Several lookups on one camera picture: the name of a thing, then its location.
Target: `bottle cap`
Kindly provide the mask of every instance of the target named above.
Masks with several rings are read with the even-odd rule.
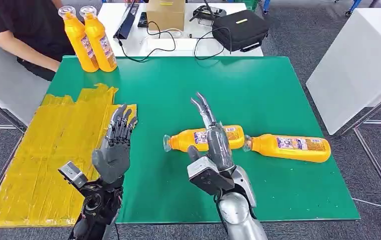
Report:
[[[97,15],[97,9],[94,6],[84,6],[80,8],[80,16],[84,19],[92,19]]]
[[[58,15],[63,19],[71,19],[76,17],[76,9],[72,6],[63,6],[58,10]]]
[[[169,135],[164,135],[162,138],[162,144],[164,144],[164,151],[169,152],[172,149],[170,145],[170,139],[172,139]]]
[[[248,152],[248,151],[251,151],[252,148],[253,148],[253,138],[248,135],[245,135],[245,140],[242,147],[243,151]]]

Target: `green table mat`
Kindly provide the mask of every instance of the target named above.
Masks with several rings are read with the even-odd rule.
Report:
[[[145,63],[119,57],[117,64],[113,72],[87,73],[77,58],[65,57],[47,93],[76,100],[82,88],[104,83],[119,88],[115,104],[137,104],[119,223],[219,222],[213,197],[188,180],[187,153],[163,149],[164,134],[204,127],[190,102],[197,91],[218,120],[241,125],[247,135],[323,137],[287,57],[151,57]],[[360,218],[333,156],[311,163],[237,149],[233,160],[250,178],[260,221]]]

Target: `robotic hand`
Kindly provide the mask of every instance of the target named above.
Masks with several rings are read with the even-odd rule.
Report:
[[[214,195],[217,211],[230,240],[267,240],[253,208],[255,194],[245,170],[235,165],[229,140],[221,122],[217,122],[207,100],[199,92],[191,98],[198,108],[207,132],[208,153],[201,156],[195,146],[187,150],[192,161],[187,166],[189,181]]]
[[[133,117],[128,123],[132,110],[124,114],[126,107],[124,104],[115,110],[101,147],[92,153],[92,164],[100,178],[88,182],[71,161],[58,170],[84,196],[69,240],[106,240],[115,225],[122,205],[124,174],[130,166],[130,137],[137,122]]]

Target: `orange juice bottle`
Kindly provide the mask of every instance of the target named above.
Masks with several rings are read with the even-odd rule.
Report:
[[[331,156],[331,146],[326,139],[305,136],[245,135],[243,150],[252,150],[268,157],[315,163],[323,163]]]
[[[95,52],[99,68],[104,72],[112,72],[117,68],[116,56],[105,34],[104,25],[97,18],[96,8],[84,6],[80,9],[80,15],[84,18],[85,32]]]
[[[93,73],[99,69],[97,58],[92,50],[85,26],[76,17],[76,9],[72,6],[63,6],[58,14],[64,19],[65,33],[77,55],[81,68]]]
[[[229,140],[230,149],[242,148],[245,141],[244,130],[239,125],[223,126]],[[207,130],[205,128],[184,130],[175,136],[164,135],[164,150],[171,149],[188,152],[189,146],[193,145],[200,152],[208,151]]]

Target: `plastic bottle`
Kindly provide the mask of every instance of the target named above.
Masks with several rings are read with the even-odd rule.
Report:
[[[245,152],[252,150],[268,157],[315,163],[323,163],[331,155],[331,146],[326,139],[272,134],[263,134],[258,137],[245,135],[243,150]]]
[[[97,71],[99,67],[96,56],[88,36],[86,36],[85,26],[76,17],[76,9],[72,6],[63,6],[58,10],[58,14],[64,20],[65,33],[77,55],[81,68],[90,73]]]
[[[89,37],[90,45],[96,55],[99,68],[104,72],[112,72],[117,68],[116,56],[105,34],[105,27],[97,18],[97,10],[93,6],[80,9],[84,18],[84,28]]]
[[[239,149],[244,145],[244,130],[239,125],[224,126],[231,149]],[[188,152],[188,148],[194,145],[200,152],[208,151],[207,132],[205,128],[184,130],[175,136],[164,135],[164,150],[171,149]]]

